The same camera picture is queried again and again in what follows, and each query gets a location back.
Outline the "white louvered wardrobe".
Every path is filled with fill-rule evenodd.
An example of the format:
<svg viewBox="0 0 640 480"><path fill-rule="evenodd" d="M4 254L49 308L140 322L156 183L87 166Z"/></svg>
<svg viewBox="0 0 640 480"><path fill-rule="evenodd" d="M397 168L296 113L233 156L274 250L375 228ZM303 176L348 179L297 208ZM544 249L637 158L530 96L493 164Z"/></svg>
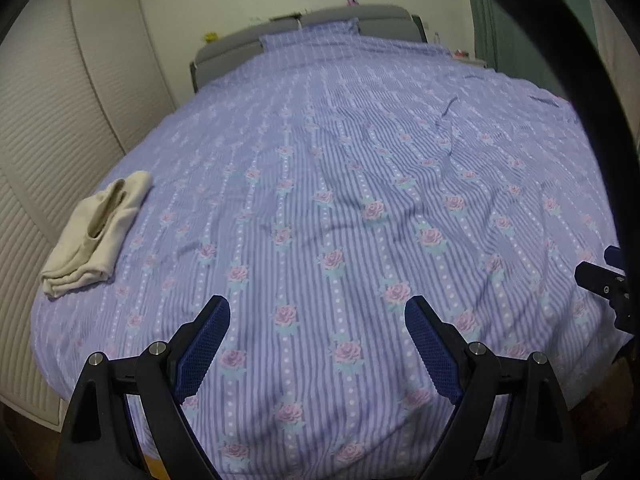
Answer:
<svg viewBox="0 0 640 480"><path fill-rule="evenodd" d="M75 205L174 108L140 0L29 0L1 45L1 401L58 429L29 342Z"/></svg>

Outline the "grey upholstered headboard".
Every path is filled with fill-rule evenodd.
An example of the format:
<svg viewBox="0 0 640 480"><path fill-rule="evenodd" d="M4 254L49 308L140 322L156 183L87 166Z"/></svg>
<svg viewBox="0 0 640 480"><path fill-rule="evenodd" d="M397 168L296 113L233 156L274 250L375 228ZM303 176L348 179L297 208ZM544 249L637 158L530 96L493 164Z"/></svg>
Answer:
<svg viewBox="0 0 640 480"><path fill-rule="evenodd" d="M348 32L382 39L427 42L420 16L392 4L356 4L288 14L244 28L202 47L190 64L193 89L200 90L262 54L267 50L267 39L273 39L277 44L296 44L308 37Z"/></svg>

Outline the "cream fleece pants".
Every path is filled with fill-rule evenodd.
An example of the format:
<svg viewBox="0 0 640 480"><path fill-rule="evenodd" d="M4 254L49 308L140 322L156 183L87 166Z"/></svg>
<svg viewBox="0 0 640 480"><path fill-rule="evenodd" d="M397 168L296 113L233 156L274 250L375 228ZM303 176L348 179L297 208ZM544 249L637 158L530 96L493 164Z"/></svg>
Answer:
<svg viewBox="0 0 640 480"><path fill-rule="evenodd" d="M40 272L43 293L56 299L108 280L153 179L147 171L120 178L81 200Z"/></svg>

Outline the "white bedside table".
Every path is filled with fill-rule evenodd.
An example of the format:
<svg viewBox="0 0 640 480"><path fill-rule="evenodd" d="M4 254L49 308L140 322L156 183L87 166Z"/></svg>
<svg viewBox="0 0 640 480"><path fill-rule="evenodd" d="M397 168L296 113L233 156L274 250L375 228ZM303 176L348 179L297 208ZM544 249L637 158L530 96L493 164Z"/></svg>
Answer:
<svg viewBox="0 0 640 480"><path fill-rule="evenodd" d="M471 65L471 66L480 67L480 68L488 67L487 62L484 60L480 60L479 58L456 58L456 61L466 65Z"/></svg>

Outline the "yellow plush toy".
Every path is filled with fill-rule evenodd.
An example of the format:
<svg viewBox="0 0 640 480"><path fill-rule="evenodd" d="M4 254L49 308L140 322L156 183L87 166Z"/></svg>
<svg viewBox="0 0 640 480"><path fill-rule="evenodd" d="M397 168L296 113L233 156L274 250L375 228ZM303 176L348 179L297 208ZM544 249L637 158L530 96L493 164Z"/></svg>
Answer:
<svg viewBox="0 0 640 480"><path fill-rule="evenodd" d="M210 44L217 39L218 35L216 34L216 32L206 32L206 34L203 36L203 40L206 42L206 44Z"/></svg>

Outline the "purple floral striped duvet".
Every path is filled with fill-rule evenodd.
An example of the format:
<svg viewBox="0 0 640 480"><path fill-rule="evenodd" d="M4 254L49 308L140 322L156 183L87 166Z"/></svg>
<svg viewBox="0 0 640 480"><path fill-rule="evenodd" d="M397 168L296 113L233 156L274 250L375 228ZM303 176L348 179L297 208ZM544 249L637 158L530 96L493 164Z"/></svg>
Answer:
<svg viewBox="0 0 640 480"><path fill-rule="evenodd" d="M451 406L406 329L424 297L500 356L544 352L575 404L625 336L574 271L616 241L566 101L436 44L333 36L203 88L113 170L152 174L113 281L38 297L32 348L70 396L215 295L231 323L186 418L227 479L414 474Z"/></svg>

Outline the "purple floral pillow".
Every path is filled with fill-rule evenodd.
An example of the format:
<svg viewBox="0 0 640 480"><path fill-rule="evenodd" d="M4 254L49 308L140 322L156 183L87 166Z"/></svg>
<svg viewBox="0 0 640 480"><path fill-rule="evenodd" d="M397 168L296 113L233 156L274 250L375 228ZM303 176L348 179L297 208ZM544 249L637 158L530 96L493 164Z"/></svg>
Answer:
<svg viewBox="0 0 640 480"><path fill-rule="evenodd" d="M259 41L265 52L274 52L286 47L314 44L317 41L333 40L335 38L343 39L347 36L358 35L359 20L358 18L351 18L346 21L309 25L290 32L262 35L259 37Z"/></svg>

